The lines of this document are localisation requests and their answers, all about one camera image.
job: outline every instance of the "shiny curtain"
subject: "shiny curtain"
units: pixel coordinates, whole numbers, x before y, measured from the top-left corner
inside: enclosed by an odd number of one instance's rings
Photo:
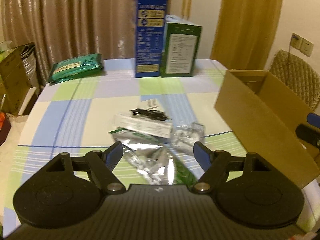
[[[35,42],[43,84],[61,60],[96,52],[133,57],[131,0],[1,0],[1,7],[5,40]]]
[[[222,0],[211,59],[228,69],[263,70],[282,0]]]

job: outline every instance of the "table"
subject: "table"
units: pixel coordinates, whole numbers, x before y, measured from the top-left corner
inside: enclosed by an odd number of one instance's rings
[[[223,65],[214,60],[198,59],[195,76],[181,78],[137,79],[133,68],[133,59],[105,60],[102,75],[45,87],[30,113],[15,152],[6,191],[4,236],[20,224],[12,197],[22,183],[60,152],[81,156],[92,149],[108,148],[114,142],[109,134],[115,130],[113,116],[136,108],[140,101],[158,99],[173,119],[174,126],[202,123],[206,128],[207,147],[245,156],[246,150],[214,109],[226,71]],[[193,157],[178,157],[197,178],[203,174]],[[126,187],[130,183],[145,183],[124,159],[113,172]],[[76,174],[87,179],[83,172]],[[316,218],[312,205],[306,203],[301,221],[307,226],[314,225]]]

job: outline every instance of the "chair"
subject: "chair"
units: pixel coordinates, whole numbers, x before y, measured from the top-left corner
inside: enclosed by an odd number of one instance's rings
[[[315,110],[320,102],[319,75],[301,58],[279,50],[269,71],[285,83],[310,108]]]

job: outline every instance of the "blue box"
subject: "blue box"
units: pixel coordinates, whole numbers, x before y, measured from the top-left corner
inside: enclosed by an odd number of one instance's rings
[[[160,76],[167,0],[134,0],[135,77]]]

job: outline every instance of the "wall socket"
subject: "wall socket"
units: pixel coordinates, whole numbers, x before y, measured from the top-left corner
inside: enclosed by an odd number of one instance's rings
[[[301,48],[301,44],[302,44],[302,37],[297,35],[297,34],[295,34],[295,33],[292,33],[290,46],[292,46],[295,49],[299,50]]]
[[[307,41],[306,39],[302,39],[300,51],[303,54],[305,54],[308,57],[310,57],[310,55],[312,53],[312,50],[313,50],[313,43],[311,43],[310,41]]]

